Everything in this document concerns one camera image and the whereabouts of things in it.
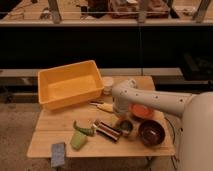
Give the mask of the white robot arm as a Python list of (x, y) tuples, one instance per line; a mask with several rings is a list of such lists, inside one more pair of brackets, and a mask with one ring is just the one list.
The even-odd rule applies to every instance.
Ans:
[(213, 171), (213, 92), (141, 90), (134, 79), (127, 79), (112, 88), (112, 97), (118, 115), (136, 103), (180, 118), (183, 132), (177, 171)]

